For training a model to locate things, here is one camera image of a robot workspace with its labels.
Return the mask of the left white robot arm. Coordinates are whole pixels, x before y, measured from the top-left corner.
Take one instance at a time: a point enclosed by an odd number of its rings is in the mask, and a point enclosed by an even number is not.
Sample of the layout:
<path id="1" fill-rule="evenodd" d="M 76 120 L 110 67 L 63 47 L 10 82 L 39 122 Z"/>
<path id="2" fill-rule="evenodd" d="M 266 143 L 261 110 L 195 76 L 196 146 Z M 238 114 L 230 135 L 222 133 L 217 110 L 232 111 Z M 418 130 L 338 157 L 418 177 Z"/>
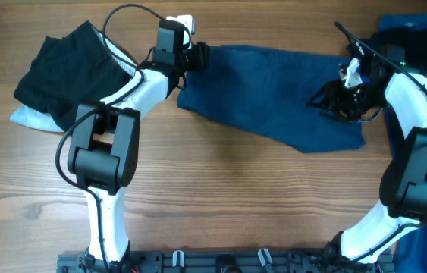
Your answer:
<path id="1" fill-rule="evenodd" d="M 75 175 L 89 209 L 90 245 L 69 265 L 59 256 L 59 272 L 132 272 L 130 240 L 125 228 L 124 194 L 138 163 L 140 122 L 184 83 L 188 71 L 205 71 L 209 47 L 193 43 L 192 15 L 159 22 L 152 60 L 137 64 L 101 34 L 104 46 L 133 69 L 132 80 L 98 102 L 79 105 L 72 126 L 68 170 Z"/>

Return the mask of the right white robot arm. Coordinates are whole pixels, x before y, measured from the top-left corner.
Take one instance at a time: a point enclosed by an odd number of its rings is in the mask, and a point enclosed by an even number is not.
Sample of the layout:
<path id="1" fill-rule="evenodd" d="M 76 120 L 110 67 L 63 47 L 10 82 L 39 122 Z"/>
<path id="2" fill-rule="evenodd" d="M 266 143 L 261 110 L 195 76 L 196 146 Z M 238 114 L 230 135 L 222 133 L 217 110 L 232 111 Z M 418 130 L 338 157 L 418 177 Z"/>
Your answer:
<path id="1" fill-rule="evenodd" d="M 400 238 L 427 225 L 427 72 L 407 65 L 399 46 L 379 53 L 356 43 L 350 50 L 339 80 L 325 84 L 309 106 L 348 124 L 362 123 L 371 109 L 389 108 L 403 141 L 382 176 L 375 206 L 323 249 L 292 252 L 295 262 L 335 271 L 373 265 Z"/>

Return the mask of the dark blue denim shorts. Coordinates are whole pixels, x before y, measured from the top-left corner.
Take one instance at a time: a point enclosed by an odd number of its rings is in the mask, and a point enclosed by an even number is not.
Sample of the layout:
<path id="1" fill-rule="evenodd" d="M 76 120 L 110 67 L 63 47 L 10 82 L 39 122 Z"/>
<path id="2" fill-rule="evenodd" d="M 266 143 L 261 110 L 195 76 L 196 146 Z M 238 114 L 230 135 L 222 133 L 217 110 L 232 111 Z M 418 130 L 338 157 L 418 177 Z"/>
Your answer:
<path id="1" fill-rule="evenodd" d="M 339 66 L 348 61 L 248 45 L 215 46 L 207 70 L 187 74 L 177 106 L 304 153 L 359 149 L 366 143 L 360 124 L 335 121 L 307 105 L 339 78 Z"/>

